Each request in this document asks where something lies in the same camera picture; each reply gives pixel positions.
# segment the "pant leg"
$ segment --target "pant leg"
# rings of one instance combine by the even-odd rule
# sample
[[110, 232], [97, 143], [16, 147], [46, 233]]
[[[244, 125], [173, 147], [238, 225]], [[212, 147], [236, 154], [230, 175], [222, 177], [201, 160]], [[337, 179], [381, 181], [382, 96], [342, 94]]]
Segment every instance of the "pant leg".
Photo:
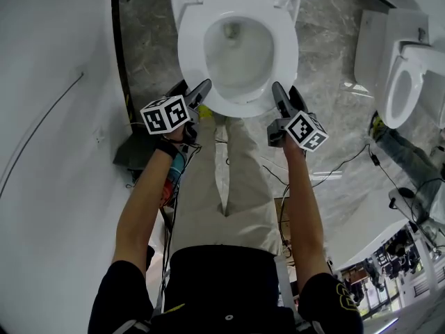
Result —
[[[417, 148], [406, 138], [400, 136], [396, 130], [385, 132], [376, 143], [406, 172], [416, 188], [419, 188], [428, 180], [440, 178], [439, 171], [429, 160], [425, 162], [426, 154], [424, 157], [419, 156], [421, 152], [416, 152]], [[439, 191], [441, 184], [442, 182], [439, 180], [427, 183], [418, 192], [418, 196], [426, 211], [429, 211], [431, 202]]]
[[181, 248], [217, 244], [224, 219], [215, 179], [215, 121], [204, 118], [198, 127], [196, 143], [202, 148], [195, 154], [181, 179], [172, 233], [172, 253]]
[[230, 160], [225, 244], [281, 253], [275, 202], [259, 161], [258, 146], [241, 119], [226, 120]]

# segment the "toilet bowl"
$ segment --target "toilet bowl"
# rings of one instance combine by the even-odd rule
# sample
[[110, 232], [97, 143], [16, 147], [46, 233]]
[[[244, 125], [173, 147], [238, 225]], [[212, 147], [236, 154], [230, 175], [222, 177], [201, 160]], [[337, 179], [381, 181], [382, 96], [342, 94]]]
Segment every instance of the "toilet bowl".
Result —
[[[419, 11], [363, 12], [355, 78], [374, 96], [376, 109], [390, 128], [400, 127], [419, 100], [438, 126], [445, 122], [445, 90], [440, 92], [445, 86], [445, 53], [432, 43], [431, 26], [437, 24]], [[434, 116], [428, 108], [435, 111]]]
[[225, 116], [271, 110], [272, 84], [297, 77], [300, 0], [172, 0], [178, 59], [190, 89], [205, 79], [204, 104]]

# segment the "wristband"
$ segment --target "wristband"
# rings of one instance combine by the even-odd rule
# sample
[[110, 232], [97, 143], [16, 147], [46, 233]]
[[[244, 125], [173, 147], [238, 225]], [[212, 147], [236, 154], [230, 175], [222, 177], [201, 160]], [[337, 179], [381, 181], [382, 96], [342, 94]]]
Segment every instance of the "wristband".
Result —
[[175, 159], [176, 155], [179, 152], [179, 150], [173, 144], [168, 142], [165, 138], [160, 138], [156, 142], [156, 146], [154, 148], [156, 150], [165, 152], [166, 154], [170, 155], [173, 159]]

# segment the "gray marble floor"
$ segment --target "gray marble floor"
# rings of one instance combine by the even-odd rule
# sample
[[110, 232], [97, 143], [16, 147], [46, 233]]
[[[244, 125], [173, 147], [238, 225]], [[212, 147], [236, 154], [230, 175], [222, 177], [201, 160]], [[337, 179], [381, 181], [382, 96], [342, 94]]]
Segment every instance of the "gray marble floor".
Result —
[[[369, 119], [374, 111], [373, 98], [353, 94], [344, 87], [345, 83], [355, 83], [355, 47], [364, 8], [386, 10], [376, 0], [301, 2], [296, 23], [300, 50], [296, 87], [330, 135], [320, 150], [308, 154], [307, 163], [309, 172], [316, 179], [370, 143], [382, 167], [402, 186], [409, 184], [404, 173], [367, 136]], [[120, 0], [120, 13], [131, 94], [135, 108], [140, 109], [181, 80], [177, 31], [170, 0]], [[269, 148], [266, 140], [266, 128], [277, 116], [274, 110], [246, 119], [246, 124], [259, 144], [264, 165], [287, 182], [284, 155], [281, 150]], [[400, 132], [427, 152], [437, 141], [437, 130], [420, 110], [414, 111]], [[218, 136], [225, 137], [223, 130]], [[216, 161], [222, 165], [217, 168], [217, 178], [223, 199], [227, 197], [228, 187], [226, 154], [226, 146], [217, 145]], [[391, 186], [385, 174], [374, 167], [365, 152], [345, 164], [340, 171], [337, 173], [340, 179], [327, 180], [314, 189], [326, 239], [347, 221], [369, 192]], [[274, 196], [282, 196], [284, 186], [267, 171], [265, 175]]]

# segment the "black and white marker cube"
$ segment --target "black and white marker cube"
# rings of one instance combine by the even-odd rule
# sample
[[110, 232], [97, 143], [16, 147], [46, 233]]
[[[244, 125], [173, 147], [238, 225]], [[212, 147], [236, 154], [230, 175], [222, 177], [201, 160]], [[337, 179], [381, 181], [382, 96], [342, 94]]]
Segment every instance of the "black and white marker cube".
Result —
[[164, 97], [140, 110], [149, 134], [167, 134], [190, 120], [182, 95]]
[[310, 152], [319, 148], [329, 137], [321, 124], [304, 111], [299, 111], [285, 130], [300, 148]]

